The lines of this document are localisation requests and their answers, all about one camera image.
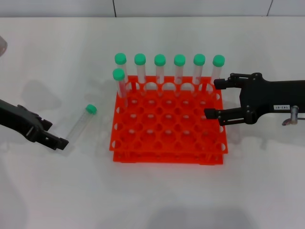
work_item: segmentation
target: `white wall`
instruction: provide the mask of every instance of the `white wall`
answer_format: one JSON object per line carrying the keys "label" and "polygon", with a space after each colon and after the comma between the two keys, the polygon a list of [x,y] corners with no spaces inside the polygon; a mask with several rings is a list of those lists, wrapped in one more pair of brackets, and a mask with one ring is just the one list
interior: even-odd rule
{"label": "white wall", "polygon": [[269,16],[305,16],[305,0],[274,0]]}
{"label": "white wall", "polygon": [[114,17],[112,0],[0,0],[0,17]]}
{"label": "white wall", "polygon": [[271,0],[114,0],[118,17],[266,16]]}

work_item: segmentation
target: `test tube rack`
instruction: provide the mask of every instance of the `test tube rack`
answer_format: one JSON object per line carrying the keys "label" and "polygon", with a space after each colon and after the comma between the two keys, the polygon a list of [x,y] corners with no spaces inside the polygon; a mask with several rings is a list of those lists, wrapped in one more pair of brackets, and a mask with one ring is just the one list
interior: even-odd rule
{"label": "test tube rack", "polygon": [[[221,91],[210,81],[211,77],[202,77],[193,84],[191,76],[183,76],[182,83],[175,84],[174,76],[165,76],[158,84],[156,76],[146,76],[146,83],[139,83],[137,76],[129,75],[128,106],[116,97],[110,141],[113,161],[223,164],[228,152],[225,127],[203,113],[204,108],[223,109]],[[148,90],[152,84],[155,88]],[[173,90],[164,90],[166,86]]]}

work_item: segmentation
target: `green cap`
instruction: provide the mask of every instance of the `green cap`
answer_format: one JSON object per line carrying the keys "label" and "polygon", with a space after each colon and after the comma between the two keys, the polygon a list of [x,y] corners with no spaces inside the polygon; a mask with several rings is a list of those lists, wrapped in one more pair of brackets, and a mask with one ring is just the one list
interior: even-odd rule
{"label": "green cap", "polygon": [[175,56],[173,63],[176,66],[183,66],[185,64],[185,56],[183,56],[182,54],[178,54]]}
{"label": "green cap", "polygon": [[202,66],[205,63],[205,56],[202,54],[196,54],[194,56],[194,64],[197,66]]}
{"label": "green cap", "polygon": [[119,65],[125,64],[127,61],[124,53],[116,54],[114,57],[114,60],[115,60],[115,63],[119,64]]}
{"label": "green cap", "polygon": [[125,73],[124,73],[124,70],[122,68],[114,69],[113,72],[112,72],[112,75],[113,75],[113,78],[116,81],[121,81],[125,78]]}
{"label": "green cap", "polygon": [[134,62],[136,65],[143,65],[146,63],[146,57],[142,53],[138,53],[134,56]]}
{"label": "green cap", "polygon": [[165,56],[158,54],[154,57],[154,64],[157,66],[164,66],[166,62]]}
{"label": "green cap", "polygon": [[97,109],[95,106],[93,106],[92,104],[88,104],[86,107],[86,111],[92,115],[95,115],[97,112]]}
{"label": "green cap", "polygon": [[222,67],[224,65],[224,56],[216,55],[213,59],[213,65],[216,67]]}

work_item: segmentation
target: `white tabletop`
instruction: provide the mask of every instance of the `white tabletop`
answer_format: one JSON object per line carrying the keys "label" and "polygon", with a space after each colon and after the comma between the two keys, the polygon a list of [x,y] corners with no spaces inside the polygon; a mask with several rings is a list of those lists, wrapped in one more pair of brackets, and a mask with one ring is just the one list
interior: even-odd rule
{"label": "white tabletop", "polygon": [[[114,55],[193,56],[204,73],[216,54],[222,77],[261,72],[270,81],[304,79],[305,18],[1,18],[9,47],[0,58],[0,99],[54,123],[65,137],[83,108],[98,114],[62,154],[0,126],[1,229],[303,229],[305,122],[281,126],[288,114],[227,128],[223,166],[120,164],[108,150],[115,84]],[[225,108],[239,90],[223,91]]]}

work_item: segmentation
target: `white label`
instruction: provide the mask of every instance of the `white label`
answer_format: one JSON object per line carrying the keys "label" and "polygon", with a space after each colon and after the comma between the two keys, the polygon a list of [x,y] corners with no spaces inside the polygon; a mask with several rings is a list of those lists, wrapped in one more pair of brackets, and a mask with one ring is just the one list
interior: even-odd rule
{"label": "white label", "polygon": [[290,110],[290,105],[273,105],[275,110]]}

